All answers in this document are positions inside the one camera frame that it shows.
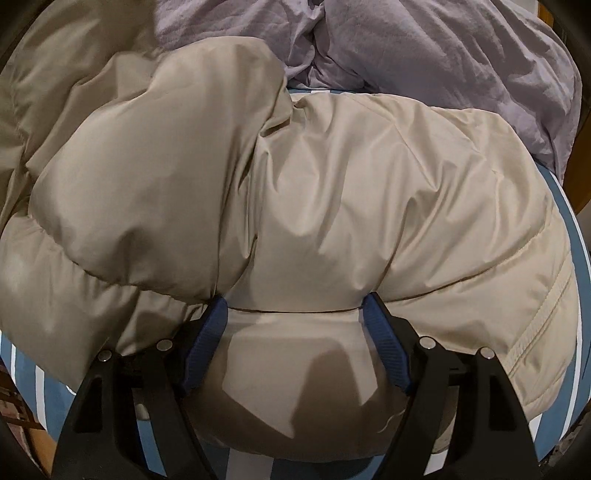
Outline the lavender duvet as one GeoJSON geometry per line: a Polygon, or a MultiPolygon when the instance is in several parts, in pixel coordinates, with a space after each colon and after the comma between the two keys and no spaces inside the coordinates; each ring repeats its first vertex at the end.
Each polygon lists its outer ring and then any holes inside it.
{"type": "Polygon", "coordinates": [[[365,86],[329,52],[322,1],[157,1],[154,23],[167,50],[212,37],[263,40],[283,64],[291,88],[360,92],[365,86]]]}

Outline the lavender pillow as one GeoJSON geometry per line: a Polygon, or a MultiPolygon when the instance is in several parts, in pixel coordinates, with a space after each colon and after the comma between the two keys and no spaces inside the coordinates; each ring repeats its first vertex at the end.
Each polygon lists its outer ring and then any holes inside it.
{"type": "Polygon", "coordinates": [[[562,178],[582,80],[550,27],[510,1],[326,1],[312,87],[411,97],[502,116],[562,178]]]}

